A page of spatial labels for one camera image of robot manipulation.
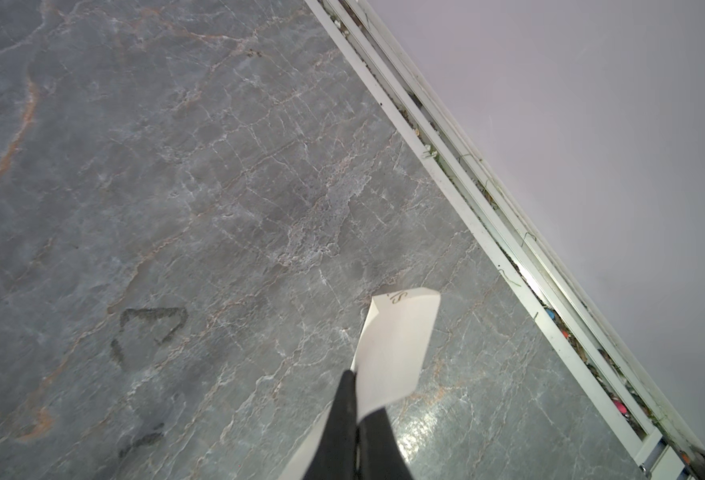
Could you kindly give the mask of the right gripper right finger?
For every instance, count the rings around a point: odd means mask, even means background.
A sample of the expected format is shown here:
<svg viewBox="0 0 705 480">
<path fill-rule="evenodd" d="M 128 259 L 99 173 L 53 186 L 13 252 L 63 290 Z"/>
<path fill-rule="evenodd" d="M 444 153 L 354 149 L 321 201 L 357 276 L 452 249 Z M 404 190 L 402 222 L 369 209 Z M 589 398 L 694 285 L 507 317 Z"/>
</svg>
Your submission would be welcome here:
<svg viewBox="0 0 705 480">
<path fill-rule="evenodd" d="M 412 480 L 384 408 L 364 417 L 357 428 L 361 480 Z"/>
</svg>

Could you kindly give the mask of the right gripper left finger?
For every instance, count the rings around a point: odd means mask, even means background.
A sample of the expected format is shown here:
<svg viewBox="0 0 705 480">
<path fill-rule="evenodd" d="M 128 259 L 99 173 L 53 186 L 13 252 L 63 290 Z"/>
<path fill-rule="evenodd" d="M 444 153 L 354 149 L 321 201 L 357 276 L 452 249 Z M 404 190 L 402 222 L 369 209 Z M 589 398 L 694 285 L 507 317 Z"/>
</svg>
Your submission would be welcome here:
<svg viewBox="0 0 705 480">
<path fill-rule="evenodd" d="M 304 479 L 354 479 L 356 476 L 357 400 L 355 374 L 342 373 L 320 444 Z"/>
</svg>

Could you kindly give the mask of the cream printed ribbon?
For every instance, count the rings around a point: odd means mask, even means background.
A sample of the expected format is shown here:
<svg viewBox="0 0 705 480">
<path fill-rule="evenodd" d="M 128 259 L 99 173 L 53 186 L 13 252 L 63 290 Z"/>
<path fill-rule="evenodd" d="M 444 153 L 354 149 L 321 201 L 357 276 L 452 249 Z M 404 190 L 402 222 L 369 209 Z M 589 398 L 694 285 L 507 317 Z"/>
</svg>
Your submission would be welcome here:
<svg viewBox="0 0 705 480">
<path fill-rule="evenodd" d="M 371 298 L 352 366 L 348 369 L 355 374 L 357 427 L 371 412 L 385 409 L 416 390 L 440 301 L 439 292 L 422 287 Z M 280 478 L 304 479 L 320 444 L 330 407 L 312 426 Z M 354 479 L 359 479 L 358 438 L 356 445 Z"/>
</svg>

